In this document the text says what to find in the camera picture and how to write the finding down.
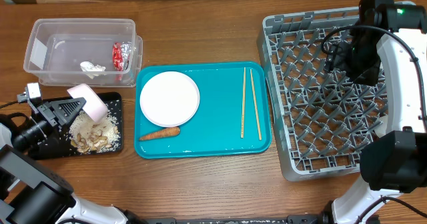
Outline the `pink bowl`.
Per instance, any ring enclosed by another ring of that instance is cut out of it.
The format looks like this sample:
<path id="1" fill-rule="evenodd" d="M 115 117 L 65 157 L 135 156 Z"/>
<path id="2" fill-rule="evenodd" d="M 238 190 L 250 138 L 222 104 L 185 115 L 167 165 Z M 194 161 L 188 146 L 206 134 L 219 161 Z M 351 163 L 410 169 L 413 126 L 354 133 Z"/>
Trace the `pink bowl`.
<path id="1" fill-rule="evenodd" d="M 79 84 L 69 88 L 67 92 L 72 98 L 82 97 L 86 100 L 83 110 L 95 123 L 99 123 L 107 115 L 108 109 L 105 103 L 87 84 Z"/>

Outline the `rice and food scraps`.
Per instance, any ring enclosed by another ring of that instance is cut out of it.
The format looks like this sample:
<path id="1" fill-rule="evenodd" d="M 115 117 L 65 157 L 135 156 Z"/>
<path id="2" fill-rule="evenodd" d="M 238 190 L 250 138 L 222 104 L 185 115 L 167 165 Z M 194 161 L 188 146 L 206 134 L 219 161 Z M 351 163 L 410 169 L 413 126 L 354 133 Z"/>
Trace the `rice and food scraps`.
<path id="1" fill-rule="evenodd" d="M 70 126 L 67 138 L 79 154 L 107 153 L 121 147 L 119 121 L 110 113 L 96 123 L 81 111 Z"/>

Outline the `white tissue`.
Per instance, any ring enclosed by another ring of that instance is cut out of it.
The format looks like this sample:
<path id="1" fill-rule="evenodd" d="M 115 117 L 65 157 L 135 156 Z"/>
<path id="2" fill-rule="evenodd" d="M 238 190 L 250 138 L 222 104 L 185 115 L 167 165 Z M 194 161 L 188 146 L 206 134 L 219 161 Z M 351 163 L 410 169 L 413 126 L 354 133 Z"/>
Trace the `white tissue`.
<path id="1" fill-rule="evenodd" d="M 81 70 L 83 72 L 86 72 L 86 75 L 90 79 L 94 79 L 95 77 L 98 77 L 99 74 L 91 74 L 91 72 L 104 72 L 106 67 L 100 66 L 100 65 L 94 65 L 93 63 L 89 61 L 83 61 L 80 63 Z"/>

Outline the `red foil wrapper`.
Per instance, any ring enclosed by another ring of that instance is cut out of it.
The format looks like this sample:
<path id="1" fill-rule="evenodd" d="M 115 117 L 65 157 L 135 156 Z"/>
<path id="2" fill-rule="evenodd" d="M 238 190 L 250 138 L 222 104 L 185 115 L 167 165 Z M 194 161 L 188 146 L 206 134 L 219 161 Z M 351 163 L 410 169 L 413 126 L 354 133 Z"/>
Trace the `red foil wrapper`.
<path id="1" fill-rule="evenodd" d="M 131 42 L 116 42 L 112 48 L 113 66 L 117 71 L 125 71 L 132 51 Z"/>

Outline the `pink plate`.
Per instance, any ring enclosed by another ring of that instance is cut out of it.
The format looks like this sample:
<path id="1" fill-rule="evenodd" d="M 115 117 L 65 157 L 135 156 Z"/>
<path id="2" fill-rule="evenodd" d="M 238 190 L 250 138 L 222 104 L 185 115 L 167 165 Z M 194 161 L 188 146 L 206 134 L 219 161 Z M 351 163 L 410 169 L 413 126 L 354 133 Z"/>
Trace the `pink plate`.
<path id="1" fill-rule="evenodd" d="M 142 87 L 140 109 L 145 118 L 160 127 L 177 127 L 188 122 L 200 103 L 198 86 L 177 71 L 154 75 Z"/>

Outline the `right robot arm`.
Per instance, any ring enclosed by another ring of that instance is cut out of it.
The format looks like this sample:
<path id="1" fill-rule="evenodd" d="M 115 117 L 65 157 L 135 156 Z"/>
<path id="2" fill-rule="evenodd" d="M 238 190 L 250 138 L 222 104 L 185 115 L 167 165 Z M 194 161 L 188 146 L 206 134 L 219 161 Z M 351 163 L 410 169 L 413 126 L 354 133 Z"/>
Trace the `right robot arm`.
<path id="1" fill-rule="evenodd" d="M 323 47 L 326 71 L 373 86 L 385 75 L 388 116 L 383 136 L 362 149 L 360 176 L 328 203 L 319 223 L 377 223 L 377 210 L 426 186 L 426 10 L 394 0 L 360 0 L 348 26 L 352 42 Z"/>

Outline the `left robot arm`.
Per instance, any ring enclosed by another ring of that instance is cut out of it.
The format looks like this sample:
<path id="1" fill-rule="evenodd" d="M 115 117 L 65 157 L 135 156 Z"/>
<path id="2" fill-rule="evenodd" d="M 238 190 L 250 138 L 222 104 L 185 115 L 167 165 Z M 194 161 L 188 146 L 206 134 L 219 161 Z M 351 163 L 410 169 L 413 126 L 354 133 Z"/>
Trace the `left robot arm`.
<path id="1" fill-rule="evenodd" d="M 141 223 L 128 210 L 101 206 L 74 193 L 62 177 L 28 157 L 30 148 L 68 127 L 86 104 L 74 98 L 39 102 L 26 99 L 32 116 L 21 125 L 20 112 L 1 116 L 1 222 L 2 223 Z"/>

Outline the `grey dishwasher rack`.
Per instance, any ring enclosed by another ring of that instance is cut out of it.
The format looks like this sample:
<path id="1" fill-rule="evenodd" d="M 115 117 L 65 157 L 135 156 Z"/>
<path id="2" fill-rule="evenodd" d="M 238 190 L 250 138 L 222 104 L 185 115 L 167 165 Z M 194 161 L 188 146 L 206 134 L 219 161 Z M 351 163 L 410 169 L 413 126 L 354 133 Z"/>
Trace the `grey dishwasher rack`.
<path id="1" fill-rule="evenodd" d="M 303 181 L 354 173 L 362 149 L 386 130 L 385 75 L 373 86 L 326 71 L 323 47 L 351 43 L 359 6 L 281 15 L 262 22 L 260 59 L 283 176 Z"/>

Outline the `black tray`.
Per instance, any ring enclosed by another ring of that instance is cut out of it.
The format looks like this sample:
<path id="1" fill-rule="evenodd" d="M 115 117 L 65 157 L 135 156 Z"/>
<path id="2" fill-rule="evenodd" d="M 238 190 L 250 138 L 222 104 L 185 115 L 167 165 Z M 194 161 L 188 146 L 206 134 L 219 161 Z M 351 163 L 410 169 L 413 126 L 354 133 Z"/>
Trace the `black tray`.
<path id="1" fill-rule="evenodd" d="M 99 98 L 105 103 L 108 113 L 117 117 L 119 121 L 119 130 L 121 133 L 121 147 L 117 151 L 110 151 L 107 153 L 120 152 L 123 149 L 123 112 L 122 112 L 122 98 L 117 92 L 100 93 Z M 34 160 L 54 159 L 60 157 L 76 156 L 76 155 L 96 155 L 94 154 L 79 154 L 77 149 L 72 147 L 70 140 L 67 138 L 69 128 L 62 129 L 62 131 L 52 132 L 46 140 L 42 140 L 36 147 L 28 151 L 28 156 Z"/>

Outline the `clear plastic bin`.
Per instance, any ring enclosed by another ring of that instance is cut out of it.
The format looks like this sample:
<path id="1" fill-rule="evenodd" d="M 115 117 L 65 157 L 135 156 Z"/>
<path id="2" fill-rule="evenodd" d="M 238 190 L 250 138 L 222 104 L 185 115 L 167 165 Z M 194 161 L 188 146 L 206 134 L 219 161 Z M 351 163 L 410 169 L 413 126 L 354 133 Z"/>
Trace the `clear plastic bin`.
<path id="1" fill-rule="evenodd" d="M 116 42 L 131 42 L 132 51 L 125 71 L 113 66 Z M 29 36 L 23 68 L 38 77 L 40 84 L 91 87 L 134 87 L 141 69 L 143 41 L 131 19 L 64 18 L 39 19 Z M 89 61 L 106 67 L 90 79 L 80 63 Z"/>

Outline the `orange carrot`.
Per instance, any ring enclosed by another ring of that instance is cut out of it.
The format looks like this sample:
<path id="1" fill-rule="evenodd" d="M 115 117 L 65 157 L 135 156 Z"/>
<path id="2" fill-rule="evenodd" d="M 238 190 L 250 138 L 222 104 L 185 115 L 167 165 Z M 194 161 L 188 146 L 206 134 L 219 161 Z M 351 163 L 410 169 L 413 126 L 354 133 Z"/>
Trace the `orange carrot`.
<path id="1" fill-rule="evenodd" d="M 168 127 L 164 128 L 162 130 L 148 133 L 147 135 L 141 136 L 139 138 L 139 141 L 149 141 L 154 139 L 163 139 L 167 137 L 175 137 L 180 134 L 180 128 L 179 127 Z"/>

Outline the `left wooden chopstick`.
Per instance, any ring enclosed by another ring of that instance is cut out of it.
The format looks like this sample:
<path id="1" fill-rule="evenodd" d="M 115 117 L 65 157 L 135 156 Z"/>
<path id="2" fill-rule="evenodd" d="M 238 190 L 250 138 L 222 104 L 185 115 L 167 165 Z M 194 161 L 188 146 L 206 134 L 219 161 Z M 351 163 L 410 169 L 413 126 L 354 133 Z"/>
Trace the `left wooden chopstick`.
<path id="1" fill-rule="evenodd" d="M 241 139 L 244 138 L 244 126 L 245 126 L 245 110 L 246 110 L 246 67 L 243 72 L 243 83 L 242 83 L 242 118 L 241 118 Z"/>

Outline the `wooden chopstick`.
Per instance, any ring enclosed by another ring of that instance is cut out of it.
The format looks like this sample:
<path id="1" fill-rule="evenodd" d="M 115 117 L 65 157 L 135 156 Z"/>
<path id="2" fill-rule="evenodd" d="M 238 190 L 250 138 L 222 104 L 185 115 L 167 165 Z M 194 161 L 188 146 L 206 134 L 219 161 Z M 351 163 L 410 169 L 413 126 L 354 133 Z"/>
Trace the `wooden chopstick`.
<path id="1" fill-rule="evenodd" d="M 260 127 L 258 103 L 257 103 L 257 99 L 256 99 L 256 90 L 255 90 L 255 85 L 254 85 L 254 76 L 253 76 L 252 69 L 250 69 L 250 80 L 251 80 L 252 95 L 253 95 L 253 102 L 254 102 L 254 111 L 255 111 L 255 116 L 256 116 L 256 125 L 257 125 L 257 130 L 258 130 L 258 139 L 259 139 L 259 141 L 261 141 L 262 140 L 262 132 L 261 132 L 261 127 Z"/>
<path id="2" fill-rule="evenodd" d="M 245 110 L 246 110 L 246 67 L 243 72 L 243 83 L 242 83 L 242 118 L 241 118 L 241 139 L 244 138 L 244 126 L 245 126 Z"/>

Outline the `right wooden chopstick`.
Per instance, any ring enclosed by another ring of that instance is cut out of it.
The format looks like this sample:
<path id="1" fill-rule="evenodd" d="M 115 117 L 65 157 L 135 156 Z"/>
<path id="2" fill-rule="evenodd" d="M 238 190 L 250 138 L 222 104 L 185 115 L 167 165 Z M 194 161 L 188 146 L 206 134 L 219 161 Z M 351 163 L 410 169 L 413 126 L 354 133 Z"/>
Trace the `right wooden chopstick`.
<path id="1" fill-rule="evenodd" d="M 259 141 L 261 141 L 262 140 L 262 132 L 261 132 L 261 127 L 260 127 L 258 103 L 257 103 L 257 99 L 256 99 L 256 90 L 255 90 L 255 85 L 254 85 L 254 76 L 253 76 L 252 69 L 250 69 L 250 80 L 251 80 L 252 95 L 253 95 L 253 102 L 254 102 L 254 111 L 255 111 L 255 116 L 256 116 L 256 125 L 257 125 L 257 130 L 258 130 L 258 139 L 259 139 Z"/>

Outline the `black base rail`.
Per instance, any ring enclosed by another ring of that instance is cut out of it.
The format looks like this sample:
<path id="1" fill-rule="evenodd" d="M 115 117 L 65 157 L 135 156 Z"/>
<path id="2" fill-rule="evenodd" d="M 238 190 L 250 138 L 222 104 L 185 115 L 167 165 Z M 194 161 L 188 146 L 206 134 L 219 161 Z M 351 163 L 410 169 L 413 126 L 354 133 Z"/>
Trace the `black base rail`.
<path id="1" fill-rule="evenodd" d="M 175 219 L 157 218 L 141 219 L 143 224 L 318 224 L 317 215 L 289 215 L 284 218 L 256 218 L 256 219 Z"/>

